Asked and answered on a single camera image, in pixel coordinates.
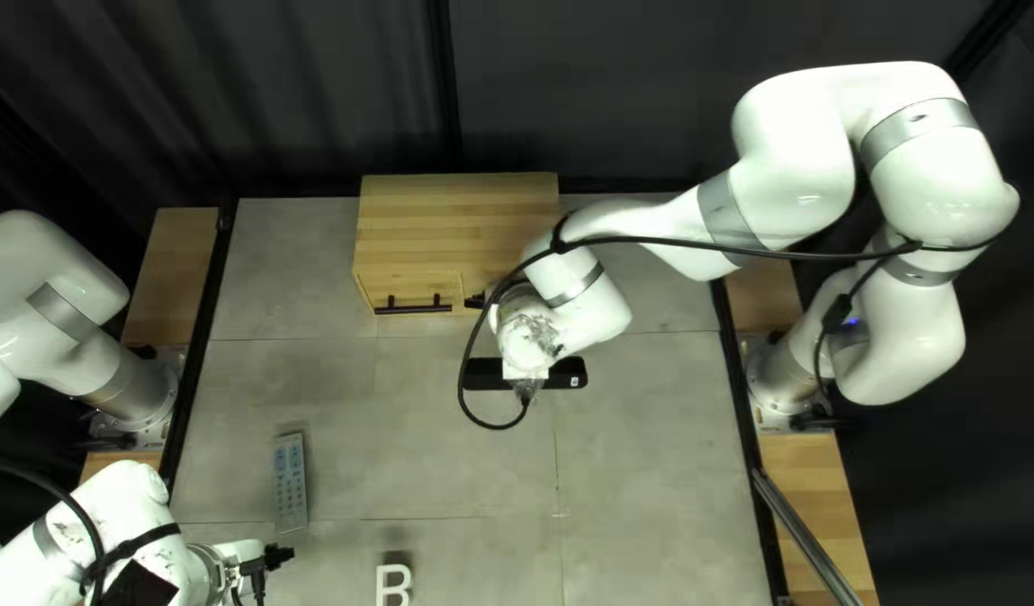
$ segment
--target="black handle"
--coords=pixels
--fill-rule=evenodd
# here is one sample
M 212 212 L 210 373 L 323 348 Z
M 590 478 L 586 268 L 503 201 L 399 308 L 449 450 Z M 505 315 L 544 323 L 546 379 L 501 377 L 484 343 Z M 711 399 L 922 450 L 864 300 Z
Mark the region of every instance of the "black handle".
M 377 315 L 392 315 L 394 313 L 436 313 L 439 311 L 452 311 L 452 305 L 443 305 L 443 296 L 435 293 L 435 304 L 433 305 L 404 305 L 402 307 L 397 306 L 396 296 L 391 295 L 389 297 L 390 304 L 386 307 L 375 307 L 374 314 Z

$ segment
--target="wooden drawer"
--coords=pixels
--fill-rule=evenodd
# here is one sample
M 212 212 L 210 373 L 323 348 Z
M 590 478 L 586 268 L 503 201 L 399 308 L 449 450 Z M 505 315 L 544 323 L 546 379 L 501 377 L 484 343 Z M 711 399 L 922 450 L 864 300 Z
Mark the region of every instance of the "wooden drawer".
M 399 307 L 432 305 L 435 295 L 439 304 L 464 308 L 464 291 L 460 272 L 360 273 L 357 281 L 371 309 L 389 305 L 390 296 Z
M 551 173 L 366 176 L 352 273 L 373 310 L 430 305 L 454 313 L 520 262 L 558 219 Z

